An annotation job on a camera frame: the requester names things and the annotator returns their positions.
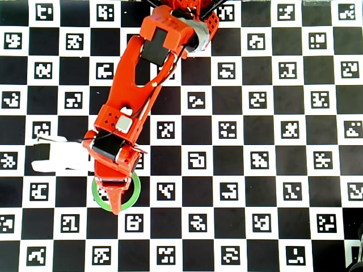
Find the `checkerboard floor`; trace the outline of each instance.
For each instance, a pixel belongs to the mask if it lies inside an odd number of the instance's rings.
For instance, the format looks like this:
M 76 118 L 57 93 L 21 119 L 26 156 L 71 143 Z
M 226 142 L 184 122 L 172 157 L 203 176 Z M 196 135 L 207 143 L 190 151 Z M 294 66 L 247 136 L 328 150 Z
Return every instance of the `checkerboard floor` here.
M 119 216 L 95 203 L 92 172 L 32 169 L 50 151 L 37 135 L 92 128 L 150 12 L 0 1 L 0 271 L 344 271 L 363 223 L 361 1 L 218 9 L 207 50 L 155 102 L 142 192 Z M 157 72 L 140 62 L 137 84 Z

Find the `green circle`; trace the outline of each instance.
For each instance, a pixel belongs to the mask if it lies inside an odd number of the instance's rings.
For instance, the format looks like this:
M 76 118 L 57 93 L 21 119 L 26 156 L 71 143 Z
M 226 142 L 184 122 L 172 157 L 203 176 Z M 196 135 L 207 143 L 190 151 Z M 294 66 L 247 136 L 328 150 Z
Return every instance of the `green circle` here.
M 137 174 L 135 172 L 132 174 L 132 180 L 134 182 L 134 192 L 133 192 L 132 196 L 130 197 L 130 199 L 125 204 L 121 205 L 121 211 L 124 211 L 124 210 L 132 207 L 135 204 L 135 202 L 138 200 L 138 197 L 140 196 L 141 183 L 140 183 L 139 177 L 137 176 Z M 93 179 L 93 181 L 92 181 L 92 195 L 95 198 L 97 204 L 101 208 L 103 208 L 106 211 L 111 211 L 109 204 L 107 204 L 100 198 L 100 195 L 98 194 L 98 188 L 97 188 L 97 183 L 96 183 L 95 179 Z

